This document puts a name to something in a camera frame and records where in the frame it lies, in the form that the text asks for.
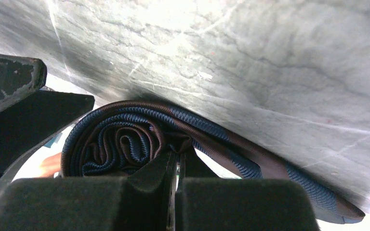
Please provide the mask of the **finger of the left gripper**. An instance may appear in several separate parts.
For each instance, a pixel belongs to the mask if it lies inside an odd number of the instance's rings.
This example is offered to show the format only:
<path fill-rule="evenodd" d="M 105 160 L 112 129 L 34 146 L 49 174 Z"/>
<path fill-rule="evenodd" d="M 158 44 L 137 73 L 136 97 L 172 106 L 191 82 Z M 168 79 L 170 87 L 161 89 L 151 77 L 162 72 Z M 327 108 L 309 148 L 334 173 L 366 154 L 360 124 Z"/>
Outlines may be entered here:
<path fill-rule="evenodd" d="M 0 54 L 0 112 L 45 86 L 46 77 L 41 59 Z"/>
<path fill-rule="evenodd" d="M 40 147 L 94 107 L 92 95 L 38 90 L 0 113 L 0 191 Z"/>

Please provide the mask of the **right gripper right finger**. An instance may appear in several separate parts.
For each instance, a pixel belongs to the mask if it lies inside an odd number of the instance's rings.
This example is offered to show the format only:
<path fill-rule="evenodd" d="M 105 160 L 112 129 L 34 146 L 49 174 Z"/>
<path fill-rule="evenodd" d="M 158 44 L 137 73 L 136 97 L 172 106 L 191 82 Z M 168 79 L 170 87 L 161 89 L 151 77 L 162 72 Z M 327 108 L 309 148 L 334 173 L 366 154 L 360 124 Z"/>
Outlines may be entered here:
<path fill-rule="evenodd" d="M 177 231 L 317 231 L 303 188 L 289 180 L 218 177 L 194 150 L 179 157 Z"/>

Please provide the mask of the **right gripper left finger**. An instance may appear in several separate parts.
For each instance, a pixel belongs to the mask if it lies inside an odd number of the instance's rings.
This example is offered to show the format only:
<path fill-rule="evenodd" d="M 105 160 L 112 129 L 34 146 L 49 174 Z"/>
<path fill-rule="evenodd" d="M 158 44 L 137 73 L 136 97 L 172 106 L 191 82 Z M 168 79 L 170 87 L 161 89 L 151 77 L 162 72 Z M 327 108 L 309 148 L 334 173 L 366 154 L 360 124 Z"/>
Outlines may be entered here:
<path fill-rule="evenodd" d="M 161 231 L 176 157 L 129 177 L 19 179 L 0 196 L 0 231 Z"/>

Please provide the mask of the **navy brown striped tie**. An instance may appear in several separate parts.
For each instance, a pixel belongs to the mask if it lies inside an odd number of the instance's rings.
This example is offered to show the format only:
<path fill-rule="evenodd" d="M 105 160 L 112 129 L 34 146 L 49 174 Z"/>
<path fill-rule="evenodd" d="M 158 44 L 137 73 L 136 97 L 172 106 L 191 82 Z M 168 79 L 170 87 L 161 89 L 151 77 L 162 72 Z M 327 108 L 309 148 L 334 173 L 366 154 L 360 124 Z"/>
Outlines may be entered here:
<path fill-rule="evenodd" d="M 66 139 L 60 176 L 131 175 L 164 152 L 196 151 L 243 179 L 298 183 L 320 220 L 354 224 L 365 217 L 356 205 L 271 151 L 170 103 L 127 100 L 90 112 Z"/>

